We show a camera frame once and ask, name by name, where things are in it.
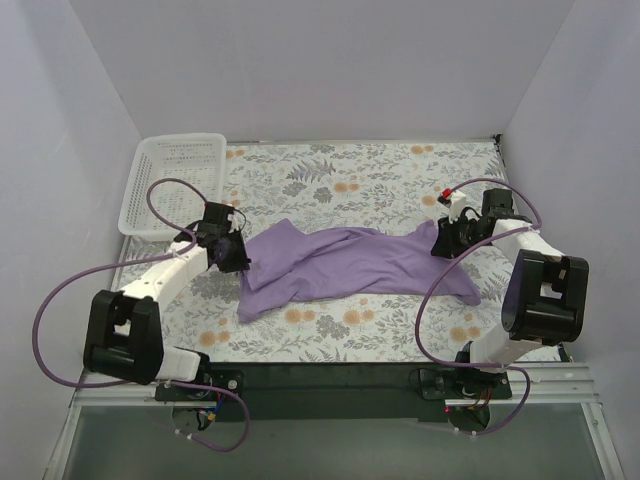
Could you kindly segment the white plastic basket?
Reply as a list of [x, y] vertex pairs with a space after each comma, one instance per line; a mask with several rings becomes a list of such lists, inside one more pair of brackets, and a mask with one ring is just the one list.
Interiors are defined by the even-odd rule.
[[202, 217], [204, 200], [221, 203], [227, 177], [226, 138], [218, 133], [149, 137], [136, 149], [118, 219], [125, 236], [166, 241]]

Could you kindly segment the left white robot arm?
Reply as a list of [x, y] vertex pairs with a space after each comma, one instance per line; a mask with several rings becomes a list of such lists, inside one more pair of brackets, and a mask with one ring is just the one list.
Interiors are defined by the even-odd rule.
[[165, 260], [117, 292], [97, 293], [91, 303], [84, 367], [140, 385], [178, 381], [188, 398], [205, 398], [213, 386], [211, 373], [204, 369], [208, 357], [167, 346], [162, 316], [176, 296], [210, 268], [222, 273], [249, 269], [239, 214], [230, 205], [207, 202], [202, 218], [174, 237]]

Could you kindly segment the purple t shirt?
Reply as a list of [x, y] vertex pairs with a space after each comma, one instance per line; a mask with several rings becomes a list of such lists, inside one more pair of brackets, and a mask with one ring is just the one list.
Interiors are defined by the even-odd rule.
[[238, 319], [250, 323], [291, 302], [423, 295], [451, 265], [431, 254], [436, 237], [431, 221], [392, 236], [364, 227], [304, 233], [281, 220], [247, 244], [251, 264], [240, 277]]

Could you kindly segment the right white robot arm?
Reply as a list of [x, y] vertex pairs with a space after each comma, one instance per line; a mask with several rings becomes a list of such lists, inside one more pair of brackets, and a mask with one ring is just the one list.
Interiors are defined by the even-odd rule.
[[515, 212], [508, 189], [486, 190], [479, 212], [459, 191], [447, 189], [438, 201], [449, 213], [438, 220], [432, 255], [457, 259], [476, 246], [492, 245], [513, 266], [500, 324], [456, 355], [456, 362], [464, 365], [453, 371], [453, 387], [471, 398], [486, 389], [488, 373], [501, 372], [539, 348], [579, 337], [589, 264], [550, 246], [532, 220]]

